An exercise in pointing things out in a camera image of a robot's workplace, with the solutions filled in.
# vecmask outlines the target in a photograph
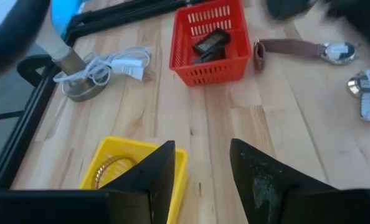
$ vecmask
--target power plug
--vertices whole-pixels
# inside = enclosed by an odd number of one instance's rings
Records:
[[[111,70],[115,74],[125,73],[137,80],[142,81],[145,68],[142,60],[137,59],[116,59],[110,64]]]

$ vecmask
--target metal base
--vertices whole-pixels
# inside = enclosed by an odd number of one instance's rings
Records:
[[[78,54],[70,49],[70,53],[63,59],[54,61],[67,75],[72,75],[85,69],[86,63]],[[63,93],[74,102],[83,102],[97,96],[105,86],[98,86],[90,78],[64,82],[62,85]]]
[[[75,82],[64,82],[62,91],[74,102],[83,102],[97,96],[105,87],[106,85],[98,86],[90,78],[87,78]]]

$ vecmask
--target blue object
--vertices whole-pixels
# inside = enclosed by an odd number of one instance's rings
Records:
[[[52,22],[58,34],[66,34],[72,16],[78,13],[81,3],[87,0],[52,0]]]

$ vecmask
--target black battery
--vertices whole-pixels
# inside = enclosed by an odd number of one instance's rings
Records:
[[[218,45],[225,46],[230,42],[230,34],[223,29],[216,28],[205,38],[193,45],[193,51],[203,55],[211,49],[218,49]]]
[[[204,52],[204,54],[202,54],[192,64],[195,65],[220,59],[225,59],[225,47],[222,45],[216,45],[213,48],[210,48],[207,52]]]

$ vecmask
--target watch face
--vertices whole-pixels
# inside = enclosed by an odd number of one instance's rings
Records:
[[[325,44],[324,57],[335,64],[346,64],[355,59],[355,46],[347,42]]]

